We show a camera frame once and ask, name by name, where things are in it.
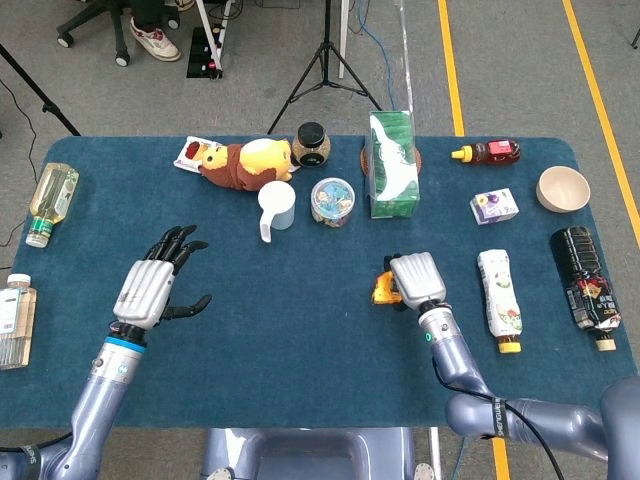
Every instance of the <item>green tissue box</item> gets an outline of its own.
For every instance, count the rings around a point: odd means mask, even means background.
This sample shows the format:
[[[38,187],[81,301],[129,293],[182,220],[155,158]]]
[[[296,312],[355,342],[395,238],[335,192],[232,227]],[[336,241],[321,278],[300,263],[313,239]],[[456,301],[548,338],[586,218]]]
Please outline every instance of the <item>green tissue box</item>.
[[[367,137],[371,218],[410,217],[420,201],[409,112],[372,112]]]

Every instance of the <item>robotic hand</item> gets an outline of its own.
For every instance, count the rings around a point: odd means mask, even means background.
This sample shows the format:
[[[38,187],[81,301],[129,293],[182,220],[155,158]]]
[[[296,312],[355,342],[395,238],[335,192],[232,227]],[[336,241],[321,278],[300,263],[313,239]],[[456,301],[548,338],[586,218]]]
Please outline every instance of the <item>robotic hand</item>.
[[[173,281],[182,266],[193,252],[208,247],[206,242],[199,240],[182,245],[195,230],[195,225],[169,229],[143,260],[133,264],[113,307],[120,324],[147,331],[162,319],[191,317],[206,308],[211,295],[203,296],[190,307],[168,306]]]

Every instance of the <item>white mug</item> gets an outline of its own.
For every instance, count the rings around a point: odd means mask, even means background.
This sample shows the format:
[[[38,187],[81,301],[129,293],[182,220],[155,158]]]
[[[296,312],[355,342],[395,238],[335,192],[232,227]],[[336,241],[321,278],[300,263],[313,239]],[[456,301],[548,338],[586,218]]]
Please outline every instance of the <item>white mug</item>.
[[[260,189],[258,203],[262,208],[260,236],[262,241],[271,243],[271,228],[284,230],[293,223],[296,206],[296,192],[287,182],[269,182]]]

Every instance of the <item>plush toy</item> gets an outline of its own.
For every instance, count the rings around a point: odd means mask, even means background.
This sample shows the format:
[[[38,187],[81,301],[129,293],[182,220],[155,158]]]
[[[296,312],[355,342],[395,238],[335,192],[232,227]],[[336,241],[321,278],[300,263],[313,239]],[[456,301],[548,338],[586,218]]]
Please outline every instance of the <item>plush toy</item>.
[[[273,180],[291,180],[291,146],[287,140],[261,138],[245,145],[218,145],[198,152],[199,169],[220,187],[257,191]]]

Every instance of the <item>plastic bottle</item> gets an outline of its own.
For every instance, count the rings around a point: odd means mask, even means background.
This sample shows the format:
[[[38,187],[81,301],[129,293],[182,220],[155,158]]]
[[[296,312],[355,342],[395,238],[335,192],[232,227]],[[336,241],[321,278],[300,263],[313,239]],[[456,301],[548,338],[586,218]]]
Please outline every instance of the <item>plastic bottle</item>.
[[[33,221],[27,234],[27,245],[44,248],[49,243],[53,225],[67,215],[78,172],[65,163],[49,163],[38,182],[31,200]]]
[[[478,255],[487,303],[489,330],[498,340],[500,353],[519,353],[522,318],[513,291],[506,250],[487,250]]]
[[[520,159],[520,145],[513,140],[474,143],[464,145],[460,150],[451,152],[451,158],[456,158],[462,163],[508,165]]]
[[[598,252],[587,227],[569,227],[551,236],[551,249],[573,319],[596,337],[601,352],[616,349],[612,331],[622,317],[613,289],[602,274]]]
[[[0,290],[0,370],[29,364],[38,295],[29,275],[9,275],[7,287]]]

